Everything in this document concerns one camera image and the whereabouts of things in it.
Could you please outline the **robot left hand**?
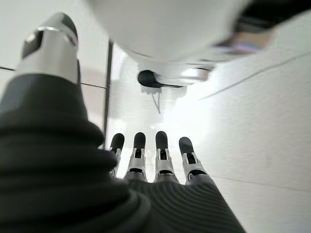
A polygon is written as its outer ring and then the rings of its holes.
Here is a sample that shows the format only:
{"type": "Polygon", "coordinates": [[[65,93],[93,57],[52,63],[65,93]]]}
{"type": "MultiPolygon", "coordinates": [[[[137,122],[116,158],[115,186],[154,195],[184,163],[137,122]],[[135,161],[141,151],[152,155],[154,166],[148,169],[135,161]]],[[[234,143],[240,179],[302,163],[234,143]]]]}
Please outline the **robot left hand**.
{"type": "Polygon", "coordinates": [[[156,134],[156,174],[145,172],[137,133],[126,175],[116,177],[124,136],[101,149],[88,120],[71,18],[52,15],[24,41],[0,100],[0,230],[3,233],[242,233],[243,226],[198,160],[179,140],[186,183],[156,134]]]}

